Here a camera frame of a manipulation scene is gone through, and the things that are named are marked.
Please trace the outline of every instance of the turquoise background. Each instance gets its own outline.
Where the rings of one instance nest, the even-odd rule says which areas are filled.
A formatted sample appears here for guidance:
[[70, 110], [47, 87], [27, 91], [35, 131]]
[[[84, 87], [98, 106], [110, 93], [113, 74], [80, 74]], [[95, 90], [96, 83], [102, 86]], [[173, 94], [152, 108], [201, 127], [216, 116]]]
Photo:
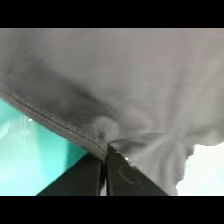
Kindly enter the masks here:
[[0, 99], [0, 195], [36, 195], [85, 154]]

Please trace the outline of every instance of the cloth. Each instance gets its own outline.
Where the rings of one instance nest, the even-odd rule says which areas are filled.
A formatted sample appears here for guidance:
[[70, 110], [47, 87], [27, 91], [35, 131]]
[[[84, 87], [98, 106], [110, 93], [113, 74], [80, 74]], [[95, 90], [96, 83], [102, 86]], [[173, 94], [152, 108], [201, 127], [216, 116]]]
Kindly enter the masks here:
[[1, 97], [100, 159], [111, 144], [176, 195], [224, 137], [223, 29], [1, 29]]

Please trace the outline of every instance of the dark gray fabric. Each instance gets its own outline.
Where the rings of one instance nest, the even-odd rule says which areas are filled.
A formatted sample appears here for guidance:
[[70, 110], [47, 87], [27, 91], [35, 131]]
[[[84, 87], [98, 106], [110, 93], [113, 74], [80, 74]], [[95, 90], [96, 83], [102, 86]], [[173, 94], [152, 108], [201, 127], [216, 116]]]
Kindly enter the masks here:
[[224, 136], [223, 29], [1, 29], [1, 96], [100, 159], [112, 144], [176, 194]]

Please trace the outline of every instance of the teal surface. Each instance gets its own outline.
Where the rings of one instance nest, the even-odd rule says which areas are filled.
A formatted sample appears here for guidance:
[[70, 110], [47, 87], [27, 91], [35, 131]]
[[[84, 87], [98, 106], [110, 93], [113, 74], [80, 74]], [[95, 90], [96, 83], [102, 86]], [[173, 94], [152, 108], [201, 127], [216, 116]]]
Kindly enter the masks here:
[[85, 154], [0, 99], [0, 195], [36, 195]]

